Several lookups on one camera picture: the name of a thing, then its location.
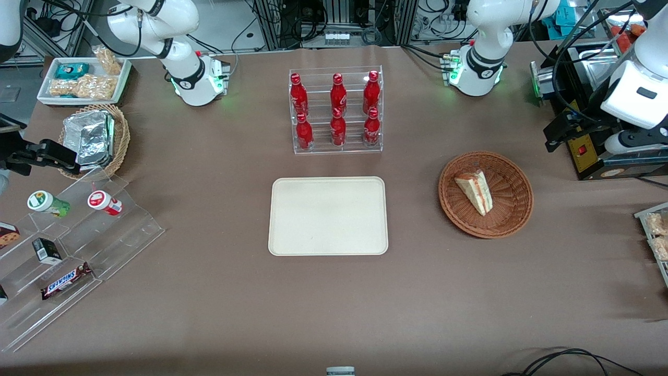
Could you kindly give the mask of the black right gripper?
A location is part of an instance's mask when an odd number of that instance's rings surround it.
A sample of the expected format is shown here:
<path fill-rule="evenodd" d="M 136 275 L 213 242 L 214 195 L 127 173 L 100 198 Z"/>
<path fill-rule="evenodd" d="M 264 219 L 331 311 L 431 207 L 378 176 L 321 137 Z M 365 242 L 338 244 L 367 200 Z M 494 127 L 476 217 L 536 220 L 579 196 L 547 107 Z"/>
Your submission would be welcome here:
<path fill-rule="evenodd" d="M 37 162 L 40 167 L 52 167 L 68 174 L 80 174 L 81 166 L 76 163 L 76 152 L 51 139 L 43 139 L 34 145 L 24 140 L 21 135 L 21 131 L 26 128 L 24 122 L 1 114 L 2 170 L 29 176 L 31 165 Z"/>

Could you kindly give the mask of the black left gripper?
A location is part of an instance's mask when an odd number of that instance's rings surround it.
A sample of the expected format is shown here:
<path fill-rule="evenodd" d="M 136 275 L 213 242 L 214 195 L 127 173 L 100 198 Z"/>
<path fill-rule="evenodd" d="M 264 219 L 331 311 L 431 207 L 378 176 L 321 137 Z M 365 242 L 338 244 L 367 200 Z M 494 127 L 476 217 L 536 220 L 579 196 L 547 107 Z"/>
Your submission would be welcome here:
<path fill-rule="evenodd" d="M 546 150 L 552 153 L 563 143 L 592 133 L 603 134 L 602 141 L 594 142 L 595 145 L 603 145 L 609 136 L 623 130 L 620 120 L 606 112 L 595 113 L 589 117 L 592 120 L 587 120 L 584 115 L 577 115 L 574 112 L 569 112 L 566 116 L 556 116 L 543 129 Z"/>

